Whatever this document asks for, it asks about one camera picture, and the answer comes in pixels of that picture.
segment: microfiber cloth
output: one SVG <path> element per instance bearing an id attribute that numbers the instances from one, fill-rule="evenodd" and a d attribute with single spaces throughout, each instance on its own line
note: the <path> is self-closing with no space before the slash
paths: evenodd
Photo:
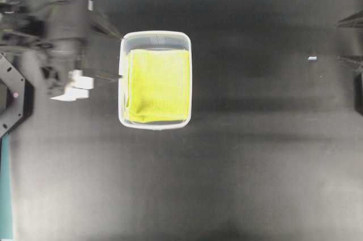
<path id="1" fill-rule="evenodd" d="M 188 51 L 135 49 L 127 60 L 126 119 L 147 123 L 188 118 Z"/>
<path id="2" fill-rule="evenodd" d="M 2 137 L 0 158 L 0 239 L 12 239 L 9 177 L 9 135 Z"/>

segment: clear plastic container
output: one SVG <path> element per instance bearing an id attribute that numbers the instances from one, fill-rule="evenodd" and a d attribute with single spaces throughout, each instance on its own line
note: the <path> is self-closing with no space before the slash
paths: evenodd
<path id="1" fill-rule="evenodd" d="M 120 122 L 130 128 L 138 129 L 177 129 L 187 125 L 191 119 L 192 112 L 192 45 L 190 38 L 182 32 L 174 31 L 140 31 L 128 33 L 124 36 L 120 48 L 119 74 L 127 76 L 128 61 L 126 56 L 133 49 L 148 50 L 173 50 L 184 49 L 189 51 L 189 114 L 186 120 L 180 121 L 158 121 L 139 123 L 129 121 L 124 117 L 126 93 L 123 88 L 123 79 L 119 80 L 119 119 Z"/>

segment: black surface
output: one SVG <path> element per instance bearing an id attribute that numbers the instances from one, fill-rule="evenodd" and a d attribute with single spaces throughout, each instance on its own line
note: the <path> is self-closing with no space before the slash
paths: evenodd
<path id="1" fill-rule="evenodd" d="M 44 0 L 28 0 L 38 5 Z M 151 132 L 117 119 L 117 85 L 48 100 L 36 59 L 31 118 L 11 141 L 17 240 L 360 240 L 362 0 L 95 0 L 121 33 L 185 32 L 192 120 Z M 89 68 L 117 70 L 93 37 Z M 308 62 L 308 56 L 318 56 Z"/>

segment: folded cloth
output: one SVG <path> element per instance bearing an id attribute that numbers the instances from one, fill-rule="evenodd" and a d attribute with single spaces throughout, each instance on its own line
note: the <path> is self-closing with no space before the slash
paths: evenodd
<path id="1" fill-rule="evenodd" d="M 135 49 L 127 60 L 126 119 L 147 123 L 188 118 L 188 51 Z"/>

